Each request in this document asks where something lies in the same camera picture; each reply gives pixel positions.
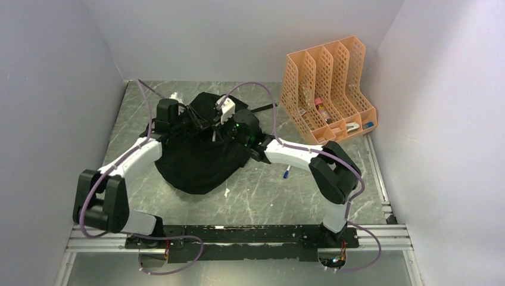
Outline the black student backpack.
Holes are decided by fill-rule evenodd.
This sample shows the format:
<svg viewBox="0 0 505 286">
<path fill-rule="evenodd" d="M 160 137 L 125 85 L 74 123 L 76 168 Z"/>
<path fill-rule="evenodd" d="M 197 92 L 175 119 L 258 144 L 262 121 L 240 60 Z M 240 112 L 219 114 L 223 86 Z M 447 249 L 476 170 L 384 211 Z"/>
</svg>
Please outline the black student backpack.
<svg viewBox="0 0 505 286">
<path fill-rule="evenodd" d="M 224 139 L 216 126 L 216 102 L 220 98 L 219 95 L 202 92 L 188 104 L 209 122 L 208 129 L 195 129 L 189 118 L 188 133 L 159 140 L 162 155 L 155 161 L 158 172 L 172 187 L 187 194 L 209 193 L 251 158 L 245 147 L 231 139 Z M 215 142 L 212 142 L 213 131 L 216 131 Z"/>
</svg>

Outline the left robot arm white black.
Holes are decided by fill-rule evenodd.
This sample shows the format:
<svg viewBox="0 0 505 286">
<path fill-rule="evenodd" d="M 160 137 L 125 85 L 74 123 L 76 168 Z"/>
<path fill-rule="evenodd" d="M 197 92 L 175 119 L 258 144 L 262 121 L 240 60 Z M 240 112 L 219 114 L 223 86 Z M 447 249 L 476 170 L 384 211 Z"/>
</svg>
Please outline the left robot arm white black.
<svg viewBox="0 0 505 286">
<path fill-rule="evenodd" d="M 91 227 L 104 234 L 137 235 L 151 248 L 162 245 L 165 239 L 163 220 L 132 210 L 128 187 L 150 164 L 171 153 L 169 143 L 181 143 L 210 126 L 191 106 L 173 99 L 161 99 L 157 115 L 149 118 L 145 130 L 126 152 L 98 170 L 86 169 L 79 175 L 73 220 L 83 234 L 91 237 L 85 229 Z"/>
</svg>

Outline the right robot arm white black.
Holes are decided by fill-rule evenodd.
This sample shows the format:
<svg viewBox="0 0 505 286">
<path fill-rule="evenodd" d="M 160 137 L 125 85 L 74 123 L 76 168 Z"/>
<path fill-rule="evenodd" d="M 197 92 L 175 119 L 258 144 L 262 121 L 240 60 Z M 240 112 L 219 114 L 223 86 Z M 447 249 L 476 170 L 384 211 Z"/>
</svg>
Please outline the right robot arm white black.
<svg viewBox="0 0 505 286">
<path fill-rule="evenodd" d="M 361 171 L 336 142 L 304 145 L 289 142 L 261 130 L 259 120 L 247 109 L 217 112 L 216 126 L 266 164 L 286 164 L 311 173 L 325 199 L 322 241 L 330 247 L 344 239 L 351 193 L 362 184 Z"/>
</svg>

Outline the blue capped white pen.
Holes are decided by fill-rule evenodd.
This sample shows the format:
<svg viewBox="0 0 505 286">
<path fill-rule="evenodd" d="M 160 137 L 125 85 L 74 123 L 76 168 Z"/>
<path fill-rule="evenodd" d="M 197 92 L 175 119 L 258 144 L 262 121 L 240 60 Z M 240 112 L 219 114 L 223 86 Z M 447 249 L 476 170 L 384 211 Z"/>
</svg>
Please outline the blue capped white pen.
<svg viewBox="0 0 505 286">
<path fill-rule="evenodd" d="M 288 176 L 289 176 L 289 171 L 291 169 L 291 166 L 287 166 L 284 174 L 283 174 L 283 178 L 286 179 Z"/>
</svg>

